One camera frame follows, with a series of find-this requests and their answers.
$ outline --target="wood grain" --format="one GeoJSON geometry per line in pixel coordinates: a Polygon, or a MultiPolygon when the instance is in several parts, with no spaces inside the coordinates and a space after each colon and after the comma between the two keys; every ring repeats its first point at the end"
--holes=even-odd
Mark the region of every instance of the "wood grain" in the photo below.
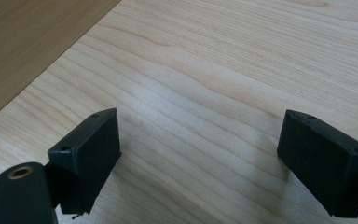
{"type": "Polygon", "coordinates": [[[285,109],[358,139],[358,1],[123,0],[0,111],[0,173],[110,107],[123,156],[61,223],[358,223],[276,155],[285,109]]]}
{"type": "Polygon", "coordinates": [[[119,0],[0,0],[0,109],[119,0]]]}

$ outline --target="brown wooden surface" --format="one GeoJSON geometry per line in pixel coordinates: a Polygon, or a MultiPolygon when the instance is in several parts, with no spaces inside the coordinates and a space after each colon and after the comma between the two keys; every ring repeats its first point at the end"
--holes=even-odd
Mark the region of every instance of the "brown wooden surface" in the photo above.
{"type": "Polygon", "coordinates": [[[119,0],[0,0],[0,109],[119,0]]]}
{"type": "Polygon", "coordinates": [[[123,155],[62,223],[358,223],[276,156],[288,108],[358,139],[358,1],[123,0],[0,111],[0,173],[110,107],[123,155]]]}

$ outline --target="brown wooden panel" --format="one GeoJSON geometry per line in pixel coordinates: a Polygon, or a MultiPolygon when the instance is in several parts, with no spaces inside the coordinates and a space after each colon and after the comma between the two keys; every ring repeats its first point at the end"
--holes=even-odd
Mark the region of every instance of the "brown wooden panel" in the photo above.
{"type": "Polygon", "coordinates": [[[0,0],[0,109],[119,0],[0,0]]]}

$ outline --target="tabletop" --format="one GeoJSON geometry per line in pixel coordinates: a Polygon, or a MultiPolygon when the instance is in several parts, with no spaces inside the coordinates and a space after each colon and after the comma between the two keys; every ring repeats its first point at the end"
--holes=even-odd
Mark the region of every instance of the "tabletop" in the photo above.
{"type": "Polygon", "coordinates": [[[112,107],[122,157],[60,223],[358,223],[276,153],[286,109],[358,140],[358,1],[122,0],[0,111],[0,173],[112,107]]]}

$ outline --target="black plastic part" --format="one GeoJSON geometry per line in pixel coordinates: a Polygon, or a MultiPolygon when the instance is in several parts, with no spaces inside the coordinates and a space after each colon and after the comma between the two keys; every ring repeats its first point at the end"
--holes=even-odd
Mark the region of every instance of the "black plastic part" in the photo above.
{"type": "Polygon", "coordinates": [[[120,155],[116,109],[85,119],[48,151],[54,205],[64,214],[89,213],[120,155]]]}
{"type": "Polygon", "coordinates": [[[278,156],[330,216],[358,217],[358,141],[313,116],[287,110],[278,156]]]}
{"type": "Polygon", "coordinates": [[[0,174],[0,224],[57,223],[43,165],[26,162],[0,174]]]}

